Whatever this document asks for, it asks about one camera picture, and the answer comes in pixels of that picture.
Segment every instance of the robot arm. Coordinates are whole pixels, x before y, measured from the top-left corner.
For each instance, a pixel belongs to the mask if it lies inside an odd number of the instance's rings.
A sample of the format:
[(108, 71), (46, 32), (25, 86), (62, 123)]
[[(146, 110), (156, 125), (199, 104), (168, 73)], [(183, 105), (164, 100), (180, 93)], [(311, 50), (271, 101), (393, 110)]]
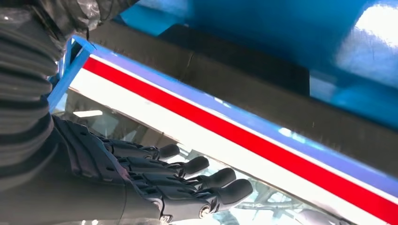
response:
[(251, 194), (249, 181), (235, 180), (230, 169), (185, 179), (208, 166), (203, 157), (167, 164), (160, 159), (175, 150), (129, 149), (49, 114), (47, 78), (65, 41), (135, 1), (81, 2), (0, 3), (0, 223), (168, 223), (228, 209)]

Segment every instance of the red stripe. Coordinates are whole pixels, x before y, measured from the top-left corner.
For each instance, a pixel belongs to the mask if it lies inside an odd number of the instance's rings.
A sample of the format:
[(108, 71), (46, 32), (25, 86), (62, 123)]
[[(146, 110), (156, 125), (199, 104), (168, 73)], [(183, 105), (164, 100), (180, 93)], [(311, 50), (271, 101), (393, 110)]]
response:
[(95, 59), (89, 58), (83, 68), (227, 138), (391, 225), (398, 225), (398, 205), (363, 187)]

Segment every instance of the transparent surface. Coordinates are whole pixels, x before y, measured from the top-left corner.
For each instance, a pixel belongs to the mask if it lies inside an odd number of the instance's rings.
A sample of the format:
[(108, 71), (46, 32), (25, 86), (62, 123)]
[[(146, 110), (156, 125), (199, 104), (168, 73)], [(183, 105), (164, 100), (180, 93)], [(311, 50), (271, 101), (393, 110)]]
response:
[[(140, 143), (143, 136), (152, 129), (135, 121), (133, 118), (101, 105), (81, 94), (69, 89), (57, 105), (53, 114), (62, 118), (86, 125), (96, 135), (130, 142)], [(178, 143), (181, 153), (168, 162), (186, 162), (201, 153)], [(199, 175), (211, 175), (220, 169), (228, 167), (222, 162), (209, 158), (210, 166)], [(248, 179), (254, 192), (236, 207), (215, 213), (205, 219), (193, 219), (173, 222), (172, 225), (302, 225), (297, 216), (304, 210), (315, 210), (314, 207), (290, 196), (265, 182), (251, 177), (241, 171), (236, 171), (238, 179)], [(317, 225), (339, 224), (339, 220), (330, 215)]]

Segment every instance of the blue plastic frame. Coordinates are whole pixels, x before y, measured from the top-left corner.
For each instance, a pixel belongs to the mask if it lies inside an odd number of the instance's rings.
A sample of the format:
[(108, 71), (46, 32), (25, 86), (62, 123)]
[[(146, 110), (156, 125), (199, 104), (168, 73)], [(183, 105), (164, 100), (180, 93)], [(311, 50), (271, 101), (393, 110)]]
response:
[(55, 79), (51, 80), (54, 85), (53, 91), (48, 96), (50, 112), (52, 112), (61, 100), (63, 94), (68, 90), (68, 87), (76, 77), (77, 73), (83, 67), (91, 52), (87, 48), (82, 48), (77, 54), (76, 58), (71, 61), (71, 49), (74, 45), (80, 44), (76, 39), (70, 39), (66, 45), (66, 53), (64, 57), (58, 62), (58, 73)]

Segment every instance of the blue wall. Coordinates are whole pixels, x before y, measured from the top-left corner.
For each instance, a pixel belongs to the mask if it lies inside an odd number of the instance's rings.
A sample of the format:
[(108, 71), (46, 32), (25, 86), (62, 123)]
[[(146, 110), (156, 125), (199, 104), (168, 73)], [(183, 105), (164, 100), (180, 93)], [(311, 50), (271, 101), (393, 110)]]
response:
[(397, 0), (141, 0), (122, 18), (154, 36), (186, 24), (296, 62), (322, 81), (312, 82), (313, 97), (398, 127), (398, 50), (386, 31), (397, 29), (397, 6)]

